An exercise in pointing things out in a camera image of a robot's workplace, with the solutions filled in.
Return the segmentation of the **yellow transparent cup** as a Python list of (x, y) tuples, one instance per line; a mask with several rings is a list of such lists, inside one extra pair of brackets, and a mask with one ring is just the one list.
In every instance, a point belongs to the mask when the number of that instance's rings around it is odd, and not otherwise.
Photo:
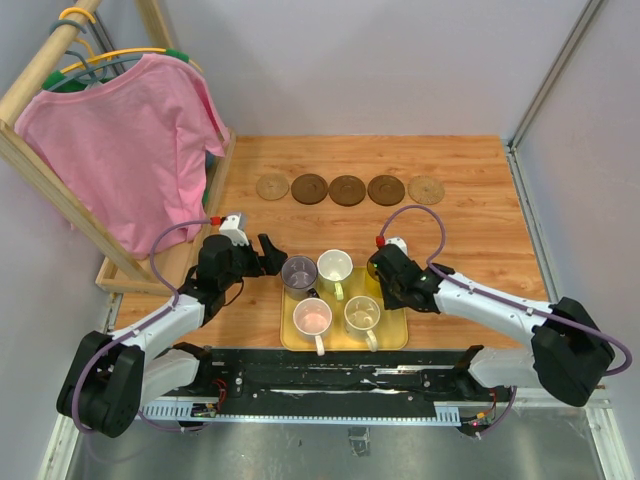
[(365, 289), (368, 294), (375, 298), (383, 298), (382, 287), (374, 263), (369, 260), (366, 265)]

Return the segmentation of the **cream white mug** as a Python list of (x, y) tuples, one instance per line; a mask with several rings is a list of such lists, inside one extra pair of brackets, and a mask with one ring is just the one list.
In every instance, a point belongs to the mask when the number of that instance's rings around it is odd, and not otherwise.
[(377, 352), (376, 328), (381, 319), (378, 303), (368, 296), (355, 296), (346, 303), (343, 316), (346, 334), (352, 340), (364, 342), (371, 352)]

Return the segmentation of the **white cup green handle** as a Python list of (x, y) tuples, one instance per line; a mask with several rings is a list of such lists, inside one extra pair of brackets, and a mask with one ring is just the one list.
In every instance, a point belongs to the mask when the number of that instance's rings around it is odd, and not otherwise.
[(324, 290), (333, 294), (337, 301), (343, 301), (346, 283), (354, 269), (351, 256), (342, 250), (327, 250), (319, 256), (317, 269)]

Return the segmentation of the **woven rattan coaster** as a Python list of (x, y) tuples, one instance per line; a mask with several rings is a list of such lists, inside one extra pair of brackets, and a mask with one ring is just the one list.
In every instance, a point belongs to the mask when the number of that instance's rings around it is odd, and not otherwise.
[(262, 175), (256, 182), (258, 196), (267, 201), (275, 201), (283, 198), (289, 191), (287, 178), (278, 173)]
[(408, 193), (416, 203), (434, 205), (443, 200), (445, 188), (440, 180), (434, 177), (420, 175), (413, 177), (409, 181)]

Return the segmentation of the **brown wooden coaster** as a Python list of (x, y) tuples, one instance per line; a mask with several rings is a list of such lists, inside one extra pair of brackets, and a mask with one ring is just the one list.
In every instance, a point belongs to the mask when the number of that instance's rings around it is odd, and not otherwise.
[(395, 176), (379, 175), (370, 180), (367, 193), (374, 203), (381, 206), (393, 206), (404, 199), (405, 186)]
[(303, 174), (293, 181), (291, 194), (297, 202), (303, 205), (315, 205), (326, 198), (328, 184), (320, 175)]
[(366, 187), (364, 182), (356, 176), (341, 175), (330, 183), (329, 196), (336, 204), (351, 207), (365, 198)]

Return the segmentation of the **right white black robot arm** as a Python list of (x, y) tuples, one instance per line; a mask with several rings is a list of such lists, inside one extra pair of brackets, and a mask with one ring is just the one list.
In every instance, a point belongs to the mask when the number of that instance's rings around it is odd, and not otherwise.
[(541, 387), (567, 405), (584, 406), (615, 358), (611, 341), (574, 299), (545, 303), (506, 294), (441, 264), (423, 268), (394, 244), (379, 247), (368, 267), (389, 310), (465, 318), (527, 346)]

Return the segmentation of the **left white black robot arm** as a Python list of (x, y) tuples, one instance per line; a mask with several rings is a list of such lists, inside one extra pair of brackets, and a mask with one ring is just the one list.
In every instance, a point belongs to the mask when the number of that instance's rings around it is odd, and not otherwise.
[(85, 335), (58, 394), (57, 412), (83, 433), (116, 438), (141, 407), (175, 388), (195, 396), (207, 393), (214, 371), (206, 365), (204, 350), (175, 342), (212, 320), (233, 285), (280, 274), (287, 254), (267, 235), (258, 239), (261, 253), (224, 235), (207, 237), (196, 265), (161, 308), (112, 334)]

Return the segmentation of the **grey purple cup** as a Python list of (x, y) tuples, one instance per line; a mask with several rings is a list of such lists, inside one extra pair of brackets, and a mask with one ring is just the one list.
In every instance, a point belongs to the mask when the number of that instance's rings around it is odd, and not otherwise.
[(282, 269), (281, 278), (286, 295), (301, 301), (306, 298), (318, 298), (318, 270), (316, 263), (309, 257), (296, 255), (288, 258)]

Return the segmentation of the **yellow plastic tray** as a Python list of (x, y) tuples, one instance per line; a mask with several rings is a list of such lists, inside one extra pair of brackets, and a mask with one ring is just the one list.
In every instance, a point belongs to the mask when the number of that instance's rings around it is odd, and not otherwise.
[[(409, 331), (406, 313), (402, 309), (385, 310), (381, 297), (375, 297), (369, 293), (366, 284), (367, 272), (365, 267), (356, 267), (350, 276), (346, 289), (351, 296), (365, 295), (373, 298), (381, 310), (380, 322), (375, 328), (380, 351), (393, 351), (403, 349), (409, 339)], [(323, 287), (318, 289), (322, 300), (326, 301), (332, 309), (332, 326), (323, 338), (326, 351), (368, 351), (369, 348), (364, 339), (350, 335), (345, 327), (344, 306), (348, 299), (342, 303), (335, 300), (331, 292)], [(298, 301), (290, 298), (285, 290), (281, 293), (281, 321), (280, 340), (282, 345), (297, 352), (313, 352), (315, 341), (300, 333), (294, 326), (293, 312)]]

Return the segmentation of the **pink white mug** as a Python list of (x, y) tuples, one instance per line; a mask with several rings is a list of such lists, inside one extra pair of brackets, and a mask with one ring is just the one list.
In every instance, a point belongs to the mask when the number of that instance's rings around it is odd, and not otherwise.
[(320, 298), (304, 299), (294, 308), (292, 319), (296, 330), (312, 342), (316, 354), (324, 356), (324, 337), (333, 322), (329, 304)]

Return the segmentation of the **pink t-shirt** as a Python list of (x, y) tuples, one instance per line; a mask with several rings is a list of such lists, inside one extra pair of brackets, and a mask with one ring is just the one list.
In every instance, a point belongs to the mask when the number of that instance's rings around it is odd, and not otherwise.
[(136, 259), (195, 238), (205, 156), (229, 140), (204, 77), (159, 54), (99, 87), (41, 91), (14, 130)]

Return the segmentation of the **grey hanger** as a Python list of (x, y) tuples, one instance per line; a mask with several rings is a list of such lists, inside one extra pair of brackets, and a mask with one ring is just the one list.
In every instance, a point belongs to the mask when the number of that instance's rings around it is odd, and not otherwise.
[[(106, 54), (114, 48), (111, 37), (103, 26), (102, 21), (97, 13), (82, 13), (78, 9), (68, 8), (63, 11), (58, 20), (51, 26), (51, 33), (54, 33), (61, 26), (72, 26), (81, 33), (86, 32), (86, 27), (70, 18), (71, 14), (79, 14), (88, 21), (88, 27), (91, 30), (96, 45)], [(98, 60), (90, 58), (95, 56), (92, 47), (83, 38), (76, 37), (76, 43), (85, 46), (87, 56), (74, 51), (66, 50), (65, 54), (76, 57), (80, 61), (80, 66), (76, 68), (76, 72), (69, 70), (63, 73), (61, 70), (54, 71), (48, 78), (50, 85), (46, 87), (48, 91), (54, 92), (76, 92), (88, 89), (93, 86), (100, 86), (107, 80), (111, 80), (108, 76), (109, 72), (119, 76), (125, 73), (125, 65), (137, 62), (142, 58), (140, 53), (112, 54)]]

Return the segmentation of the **yellow green hanger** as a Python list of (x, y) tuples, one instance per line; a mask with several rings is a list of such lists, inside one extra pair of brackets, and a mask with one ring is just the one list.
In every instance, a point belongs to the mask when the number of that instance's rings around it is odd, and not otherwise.
[[(151, 47), (132, 47), (125, 49), (116, 49), (112, 51), (108, 51), (106, 54), (100, 53), (90, 58), (92, 60), (98, 60), (106, 57), (107, 55), (112, 54), (125, 54), (125, 53), (140, 53), (142, 56), (145, 54), (157, 54), (157, 55), (165, 55), (177, 58), (184, 63), (189, 64), (191, 67), (194, 67), (199, 73), (202, 73), (202, 68), (187, 54), (176, 50), (174, 48), (174, 42), (171, 38), (168, 24), (165, 20), (163, 9), (160, 5), (159, 1), (135, 1), (136, 7), (138, 9), (139, 14), (141, 15), (143, 24), (147, 30), (147, 34), (150, 39), (155, 43), (154, 46)], [(67, 73), (69, 70), (76, 72), (76, 68), (80, 66), (80, 61), (76, 58), (76, 62), (64, 67), (61, 70), (63, 73)], [(50, 85), (48, 81), (50, 73), (44, 82), (41, 85), (42, 90), (46, 90), (46, 87)]]

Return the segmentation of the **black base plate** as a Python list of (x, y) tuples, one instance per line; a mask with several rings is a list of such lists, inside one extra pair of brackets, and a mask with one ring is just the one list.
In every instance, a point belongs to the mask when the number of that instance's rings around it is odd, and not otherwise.
[(175, 388), (165, 396), (204, 401), (237, 398), (317, 395), (415, 395), (439, 402), (474, 402), (490, 408), (510, 400), (504, 386), (483, 387), (469, 368), (477, 346), (462, 351), (313, 352), (275, 349), (204, 350), (208, 359), (203, 381)]

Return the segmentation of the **aluminium frame rail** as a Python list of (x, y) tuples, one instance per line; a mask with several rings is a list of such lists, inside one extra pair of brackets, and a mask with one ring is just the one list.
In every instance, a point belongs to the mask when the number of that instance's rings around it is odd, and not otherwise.
[(545, 292), (551, 301), (559, 299), (556, 282), (557, 272), (547, 252), (546, 239), (536, 212), (535, 202), (530, 193), (526, 172), (522, 167), (520, 150), (531, 127), (535, 124), (552, 92), (607, 4), (608, 1), (605, 0), (589, 0), (584, 4), (513, 134), (503, 140), (504, 152), (533, 246), (537, 266)]

